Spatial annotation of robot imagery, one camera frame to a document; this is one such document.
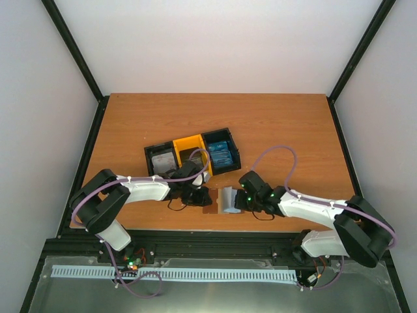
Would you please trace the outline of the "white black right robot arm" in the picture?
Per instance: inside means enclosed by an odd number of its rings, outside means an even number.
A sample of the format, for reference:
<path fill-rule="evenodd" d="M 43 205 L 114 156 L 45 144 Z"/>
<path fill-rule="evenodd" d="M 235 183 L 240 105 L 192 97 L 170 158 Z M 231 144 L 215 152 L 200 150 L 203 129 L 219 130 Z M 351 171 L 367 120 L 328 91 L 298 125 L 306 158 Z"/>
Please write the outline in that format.
<path fill-rule="evenodd" d="M 300 193 L 287 186 L 272 188 L 254 171 L 244 174 L 235 196 L 235 207 L 272 217 L 309 220 L 325 231 L 304 230 L 293 243 L 295 258 L 346 256 L 374 268 L 395 243 L 394 229 L 361 196 L 328 200 Z"/>

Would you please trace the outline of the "brown leather card holder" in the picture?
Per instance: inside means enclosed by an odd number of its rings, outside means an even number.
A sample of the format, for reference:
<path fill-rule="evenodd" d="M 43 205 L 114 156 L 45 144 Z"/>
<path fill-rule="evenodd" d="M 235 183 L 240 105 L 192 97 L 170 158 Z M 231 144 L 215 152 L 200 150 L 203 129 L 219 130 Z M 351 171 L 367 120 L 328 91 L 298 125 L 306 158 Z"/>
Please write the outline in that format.
<path fill-rule="evenodd" d="M 203 214 L 207 214 L 207 215 L 209 215 L 209 214 L 212 214 L 212 215 L 219 214 L 218 213 L 218 204 L 217 204 L 218 191 L 219 191 L 219 189 L 214 189 L 214 188 L 209 189 L 209 196 L 212 200 L 212 204 L 203 207 Z"/>

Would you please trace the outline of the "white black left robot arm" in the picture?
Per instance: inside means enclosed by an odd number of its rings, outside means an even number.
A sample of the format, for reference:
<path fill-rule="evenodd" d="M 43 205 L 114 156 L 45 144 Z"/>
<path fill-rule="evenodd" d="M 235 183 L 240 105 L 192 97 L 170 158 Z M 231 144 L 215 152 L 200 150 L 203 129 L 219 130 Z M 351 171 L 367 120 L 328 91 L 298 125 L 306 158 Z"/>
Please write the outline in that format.
<path fill-rule="evenodd" d="M 71 197 L 72 221 L 107 243 L 113 255 L 126 263 L 134 258 L 136 247 L 117 221 L 123 206 L 175 199 L 180 199 L 185 206 L 211 205 L 209 189 L 204 186 L 210 178 L 208 171 L 201 170 L 192 161 L 177 170 L 150 177 L 124 177 L 104 169 Z"/>

